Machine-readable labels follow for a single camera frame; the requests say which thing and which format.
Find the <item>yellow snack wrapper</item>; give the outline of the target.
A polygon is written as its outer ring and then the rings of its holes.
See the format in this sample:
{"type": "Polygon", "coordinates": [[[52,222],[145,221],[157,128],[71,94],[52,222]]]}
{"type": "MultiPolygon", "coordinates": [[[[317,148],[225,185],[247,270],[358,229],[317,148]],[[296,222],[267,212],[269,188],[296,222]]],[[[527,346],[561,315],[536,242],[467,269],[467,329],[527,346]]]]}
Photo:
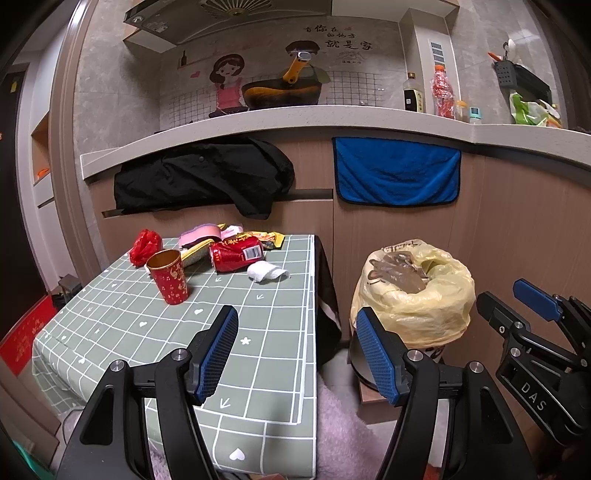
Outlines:
{"type": "Polygon", "coordinates": [[[286,236],[280,232],[247,231],[246,234],[259,240],[264,250],[280,250],[286,236]]]}

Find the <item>red paper cup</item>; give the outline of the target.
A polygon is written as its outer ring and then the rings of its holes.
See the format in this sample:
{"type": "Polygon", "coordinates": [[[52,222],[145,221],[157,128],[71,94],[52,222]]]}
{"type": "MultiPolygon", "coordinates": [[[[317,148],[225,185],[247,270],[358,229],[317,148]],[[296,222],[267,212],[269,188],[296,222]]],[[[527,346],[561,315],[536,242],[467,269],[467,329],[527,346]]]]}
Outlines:
{"type": "Polygon", "coordinates": [[[178,305],[188,298],[188,286],[178,250],[161,250],[147,260],[146,266],[167,304],[178,305]]]}

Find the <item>red wrapper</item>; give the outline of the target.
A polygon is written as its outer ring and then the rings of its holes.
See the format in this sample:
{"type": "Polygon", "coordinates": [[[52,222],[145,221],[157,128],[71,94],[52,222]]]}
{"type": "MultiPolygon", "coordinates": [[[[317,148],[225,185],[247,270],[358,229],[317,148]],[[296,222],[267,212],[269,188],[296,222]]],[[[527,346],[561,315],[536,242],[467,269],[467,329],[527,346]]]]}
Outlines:
{"type": "Polygon", "coordinates": [[[143,229],[136,237],[128,252],[130,263],[136,267],[143,267],[147,260],[155,253],[163,249],[161,236],[155,231],[143,229]]]}

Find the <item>red filled plastic bottle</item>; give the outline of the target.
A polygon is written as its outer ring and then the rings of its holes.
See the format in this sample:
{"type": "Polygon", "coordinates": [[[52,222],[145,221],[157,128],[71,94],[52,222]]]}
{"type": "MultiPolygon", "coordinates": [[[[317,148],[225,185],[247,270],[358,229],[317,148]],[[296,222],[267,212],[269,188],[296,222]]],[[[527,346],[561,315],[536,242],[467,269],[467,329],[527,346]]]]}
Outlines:
{"type": "Polygon", "coordinates": [[[436,64],[431,83],[434,100],[434,111],[437,116],[455,118],[455,97],[444,65],[436,64]]]}

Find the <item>white tissue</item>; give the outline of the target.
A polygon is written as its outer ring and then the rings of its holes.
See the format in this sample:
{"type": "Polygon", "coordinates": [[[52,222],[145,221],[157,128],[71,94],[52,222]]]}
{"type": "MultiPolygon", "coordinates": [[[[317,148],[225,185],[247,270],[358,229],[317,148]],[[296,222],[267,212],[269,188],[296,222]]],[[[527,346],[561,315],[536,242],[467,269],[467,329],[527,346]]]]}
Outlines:
{"type": "Polygon", "coordinates": [[[287,269],[264,260],[259,260],[249,265],[246,273],[249,279],[256,283],[276,281],[290,277],[290,272],[287,269]]]}

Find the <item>small clear jar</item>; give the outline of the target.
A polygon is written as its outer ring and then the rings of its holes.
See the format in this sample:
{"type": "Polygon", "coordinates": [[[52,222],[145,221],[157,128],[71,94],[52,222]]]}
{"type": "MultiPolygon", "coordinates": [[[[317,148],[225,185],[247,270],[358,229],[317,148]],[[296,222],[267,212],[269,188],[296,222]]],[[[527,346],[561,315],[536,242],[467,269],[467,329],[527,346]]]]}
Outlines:
{"type": "Polygon", "coordinates": [[[458,100],[455,103],[455,119],[465,123],[469,122],[469,106],[463,100],[458,100]]]}

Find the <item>range hood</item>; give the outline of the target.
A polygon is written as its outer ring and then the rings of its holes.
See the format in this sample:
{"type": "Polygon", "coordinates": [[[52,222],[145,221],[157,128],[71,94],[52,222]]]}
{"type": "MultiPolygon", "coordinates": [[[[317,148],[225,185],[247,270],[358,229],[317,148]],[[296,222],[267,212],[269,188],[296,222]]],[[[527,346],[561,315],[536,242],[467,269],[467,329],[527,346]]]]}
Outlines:
{"type": "Polygon", "coordinates": [[[127,10],[124,22],[181,45],[240,25],[331,13],[331,0],[152,0],[127,10]]]}

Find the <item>small teal jar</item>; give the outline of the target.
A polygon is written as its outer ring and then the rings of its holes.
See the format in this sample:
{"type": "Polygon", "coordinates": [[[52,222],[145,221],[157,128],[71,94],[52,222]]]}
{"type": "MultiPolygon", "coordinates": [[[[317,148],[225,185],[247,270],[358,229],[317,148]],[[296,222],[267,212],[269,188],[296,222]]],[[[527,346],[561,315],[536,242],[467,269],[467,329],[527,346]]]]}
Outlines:
{"type": "Polygon", "coordinates": [[[469,123],[470,124],[481,124],[482,115],[479,107],[472,106],[469,110],[469,123]]]}

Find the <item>pink purple sponge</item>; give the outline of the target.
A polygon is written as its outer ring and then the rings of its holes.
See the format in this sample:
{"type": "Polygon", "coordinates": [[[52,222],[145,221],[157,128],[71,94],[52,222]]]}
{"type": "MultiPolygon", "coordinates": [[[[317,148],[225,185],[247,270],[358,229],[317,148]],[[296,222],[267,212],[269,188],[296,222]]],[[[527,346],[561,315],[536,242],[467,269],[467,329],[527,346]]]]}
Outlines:
{"type": "Polygon", "coordinates": [[[205,223],[181,233],[178,238],[178,246],[181,249],[188,249],[208,239],[221,240],[221,228],[217,224],[205,223]]]}

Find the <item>dark sauce bottle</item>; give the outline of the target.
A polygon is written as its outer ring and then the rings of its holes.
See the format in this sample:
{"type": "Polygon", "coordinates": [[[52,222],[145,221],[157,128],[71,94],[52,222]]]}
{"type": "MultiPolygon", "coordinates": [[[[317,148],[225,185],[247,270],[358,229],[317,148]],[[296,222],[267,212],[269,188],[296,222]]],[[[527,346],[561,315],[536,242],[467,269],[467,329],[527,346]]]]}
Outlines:
{"type": "Polygon", "coordinates": [[[417,80],[414,72],[407,74],[407,80],[404,83],[403,90],[405,109],[407,111],[424,113],[424,92],[422,84],[417,80]]]}

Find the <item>blue towel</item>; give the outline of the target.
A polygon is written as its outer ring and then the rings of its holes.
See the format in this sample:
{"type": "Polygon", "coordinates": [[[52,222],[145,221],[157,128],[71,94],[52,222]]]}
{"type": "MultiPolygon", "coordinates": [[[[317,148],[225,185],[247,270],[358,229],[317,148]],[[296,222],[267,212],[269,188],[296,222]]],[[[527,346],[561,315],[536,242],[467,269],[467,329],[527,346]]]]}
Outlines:
{"type": "Polygon", "coordinates": [[[335,190],[354,205],[424,207],[455,202],[462,152],[419,142],[335,137],[335,190]]]}

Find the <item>pink candy wrapper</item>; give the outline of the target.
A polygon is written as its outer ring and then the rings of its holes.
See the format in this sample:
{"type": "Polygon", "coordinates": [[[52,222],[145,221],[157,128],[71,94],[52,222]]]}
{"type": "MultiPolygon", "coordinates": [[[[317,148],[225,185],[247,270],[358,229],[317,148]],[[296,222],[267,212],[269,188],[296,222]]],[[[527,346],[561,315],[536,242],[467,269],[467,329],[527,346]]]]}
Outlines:
{"type": "Polygon", "coordinates": [[[231,238],[243,232],[242,225],[225,225],[221,228],[221,240],[231,238]]]}

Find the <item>lilac fluffy cloth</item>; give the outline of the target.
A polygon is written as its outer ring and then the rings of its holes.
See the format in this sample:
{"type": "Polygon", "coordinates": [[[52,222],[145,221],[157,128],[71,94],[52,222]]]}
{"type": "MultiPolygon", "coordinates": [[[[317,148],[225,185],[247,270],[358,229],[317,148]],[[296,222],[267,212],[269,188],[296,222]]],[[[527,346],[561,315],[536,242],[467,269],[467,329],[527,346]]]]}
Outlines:
{"type": "Polygon", "coordinates": [[[317,479],[375,479],[385,448],[318,376],[317,479]]]}

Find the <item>grey countertop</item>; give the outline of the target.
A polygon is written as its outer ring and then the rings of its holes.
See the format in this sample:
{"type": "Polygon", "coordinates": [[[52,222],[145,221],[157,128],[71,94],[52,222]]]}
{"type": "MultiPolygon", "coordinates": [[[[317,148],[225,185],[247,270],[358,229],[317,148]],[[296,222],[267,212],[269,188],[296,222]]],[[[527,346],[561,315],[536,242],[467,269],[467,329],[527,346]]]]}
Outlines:
{"type": "Polygon", "coordinates": [[[349,128],[404,132],[503,147],[590,165],[590,136],[566,129],[507,124],[468,124],[435,115],[382,107],[315,105],[230,114],[174,127],[127,145],[80,156],[84,180],[134,158],[193,141],[304,128],[349,128]]]}

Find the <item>green grid tablecloth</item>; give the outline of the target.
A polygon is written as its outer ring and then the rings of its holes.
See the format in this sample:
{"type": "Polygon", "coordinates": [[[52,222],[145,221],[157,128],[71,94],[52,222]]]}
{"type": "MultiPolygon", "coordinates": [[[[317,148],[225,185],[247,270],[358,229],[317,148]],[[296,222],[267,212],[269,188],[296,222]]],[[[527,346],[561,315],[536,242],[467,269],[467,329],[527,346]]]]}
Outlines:
{"type": "Polygon", "coordinates": [[[36,335],[40,390],[58,414],[82,407],[112,361],[158,361],[230,305],[238,337],[215,393],[195,411],[212,462],[235,475],[315,477],[315,239],[287,236],[266,259],[286,275],[259,284],[209,262],[187,268],[189,296],[178,305],[146,271],[116,259],[36,335]]]}

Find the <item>crushed red can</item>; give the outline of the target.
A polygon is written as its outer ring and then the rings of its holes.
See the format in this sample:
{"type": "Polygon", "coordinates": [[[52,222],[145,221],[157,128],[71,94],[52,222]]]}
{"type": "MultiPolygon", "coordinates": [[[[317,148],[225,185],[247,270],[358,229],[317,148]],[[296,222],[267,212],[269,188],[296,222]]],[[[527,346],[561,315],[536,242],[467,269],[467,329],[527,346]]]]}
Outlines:
{"type": "Polygon", "coordinates": [[[242,271],[253,263],[263,260],[263,244],[256,236],[236,235],[209,246],[212,266],[217,273],[242,271]]]}

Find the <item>green plastic bag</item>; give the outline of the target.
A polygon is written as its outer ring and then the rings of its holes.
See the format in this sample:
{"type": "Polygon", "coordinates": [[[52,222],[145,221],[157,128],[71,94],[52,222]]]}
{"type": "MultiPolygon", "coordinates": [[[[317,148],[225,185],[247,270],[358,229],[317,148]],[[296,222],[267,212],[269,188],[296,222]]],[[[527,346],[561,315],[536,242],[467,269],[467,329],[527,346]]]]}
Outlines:
{"type": "Polygon", "coordinates": [[[526,101],[517,91],[512,91],[509,105],[516,124],[562,128],[559,112],[544,100],[526,101]]]}

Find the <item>black utensil rack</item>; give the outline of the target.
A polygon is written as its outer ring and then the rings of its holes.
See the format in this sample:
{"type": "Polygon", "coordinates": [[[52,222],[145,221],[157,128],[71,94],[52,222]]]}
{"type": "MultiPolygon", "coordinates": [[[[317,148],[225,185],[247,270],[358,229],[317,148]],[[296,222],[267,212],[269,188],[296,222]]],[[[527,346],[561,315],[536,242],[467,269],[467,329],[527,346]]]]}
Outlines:
{"type": "Polygon", "coordinates": [[[494,70],[502,90],[515,91],[526,101],[553,103],[550,86],[527,68],[501,60],[495,62],[494,70]]]}

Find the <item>black jacket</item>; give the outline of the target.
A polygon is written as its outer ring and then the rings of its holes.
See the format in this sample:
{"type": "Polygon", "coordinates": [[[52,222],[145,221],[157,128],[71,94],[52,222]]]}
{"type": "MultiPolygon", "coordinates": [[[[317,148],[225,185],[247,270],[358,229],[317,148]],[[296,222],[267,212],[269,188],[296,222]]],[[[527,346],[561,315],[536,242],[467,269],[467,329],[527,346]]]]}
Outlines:
{"type": "Polygon", "coordinates": [[[130,160],[114,175],[123,214],[232,204],[266,220],[294,185],[294,164],[269,142],[247,135],[198,141],[130,160]]]}

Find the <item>yellow trash bag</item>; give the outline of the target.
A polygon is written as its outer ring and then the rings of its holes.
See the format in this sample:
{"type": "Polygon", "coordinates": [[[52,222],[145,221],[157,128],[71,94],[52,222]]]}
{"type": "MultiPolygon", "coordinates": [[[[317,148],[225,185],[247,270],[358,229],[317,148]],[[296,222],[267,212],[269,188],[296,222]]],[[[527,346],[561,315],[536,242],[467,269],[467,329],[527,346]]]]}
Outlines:
{"type": "Polygon", "coordinates": [[[421,239],[370,253],[353,293],[349,323],[363,307],[409,348],[448,345],[467,331],[476,301],[469,269],[449,252],[421,239]]]}

